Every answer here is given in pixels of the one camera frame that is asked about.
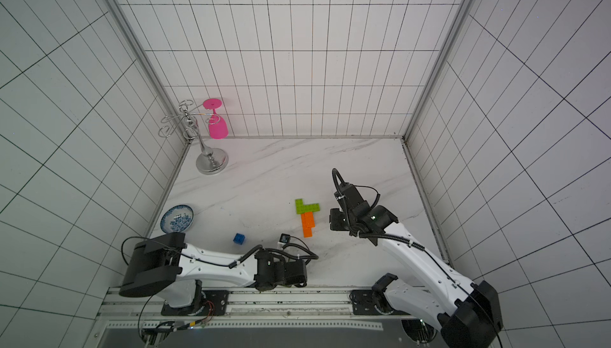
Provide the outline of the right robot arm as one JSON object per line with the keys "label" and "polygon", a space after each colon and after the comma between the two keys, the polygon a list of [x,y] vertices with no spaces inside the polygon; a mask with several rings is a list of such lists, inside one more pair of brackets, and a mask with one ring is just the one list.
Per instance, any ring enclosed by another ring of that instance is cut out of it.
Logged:
{"label": "right robot arm", "polygon": [[367,239],[393,256],[424,290],[398,274],[373,286],[391,309],[415,316],[440,332],[449,347],[488,347],[503,328],[499,294],[487,281],[475,284],[420,244],[387,208],[363,199],[349,182],[335,184],[339,204],[329,216],[334,231]]}

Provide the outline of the orange lego brick bottom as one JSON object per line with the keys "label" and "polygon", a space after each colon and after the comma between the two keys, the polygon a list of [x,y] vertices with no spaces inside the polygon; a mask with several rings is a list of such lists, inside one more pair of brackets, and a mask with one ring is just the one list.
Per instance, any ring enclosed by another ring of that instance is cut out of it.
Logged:
{"label": "orange lego brick bottom", "polygon": [[303,228],[303,236],[305,238],[311,238],[313,236],[312,229],[310,227],[304,227]]}

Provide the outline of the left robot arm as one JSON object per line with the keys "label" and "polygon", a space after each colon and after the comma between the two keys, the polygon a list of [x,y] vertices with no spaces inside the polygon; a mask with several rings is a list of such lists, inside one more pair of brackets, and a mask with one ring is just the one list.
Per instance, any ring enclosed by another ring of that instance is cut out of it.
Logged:
{"label": "left robot arm", "polygon": [[283,246],[256,245],[243,255],[213,252],[186,242],[184,233],[138,238],[119,288],[125,298],[158,296],[173,314],[194,315],[208,296],[206,287],[254,288],[267,292],[278,286],[305,287],[306,267],[319,256],[307,246],[281,236]]}

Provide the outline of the green lego brick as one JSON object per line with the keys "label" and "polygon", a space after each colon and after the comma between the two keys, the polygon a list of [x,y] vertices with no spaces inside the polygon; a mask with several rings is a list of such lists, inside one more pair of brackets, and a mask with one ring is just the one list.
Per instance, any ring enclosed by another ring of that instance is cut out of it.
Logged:
{"label": "green lego brick", "polygon": [[296,213],[297,214],[304,214],[306,213],[306,206],[303,203],[303,200],[301,198],[297,198],[295,201],[295,208],[296,208]]}
{"label": "green lego brick", "polygon": [[318,203],[308,204],[302,207],[303,213],[316,213],[316,212],[319,212],[320,210],[321,210],[321,207]]}

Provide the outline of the orange lego brick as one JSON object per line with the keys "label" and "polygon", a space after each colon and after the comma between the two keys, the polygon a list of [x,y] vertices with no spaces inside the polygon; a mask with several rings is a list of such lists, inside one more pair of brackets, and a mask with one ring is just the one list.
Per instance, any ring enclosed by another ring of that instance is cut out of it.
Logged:
{"label": "orange lego brick", "polygon": [[304,228],[312,227],[312,217],[313,217],[313,214],[310,212],[301,214],[302,226]]}
{"label": "orange lego brick", "polygon": [[315,227],[315,220],[314,220],[313,212],[305,213],[303,214],[303,216],[304,216],[307,227],[310,227],[310,228]]}
{"label": "orange lego brick", "polygon": [[303,228],[303,236],[305,238],[311,238],[313,236],[312,229],[310,227],[304,227]]}

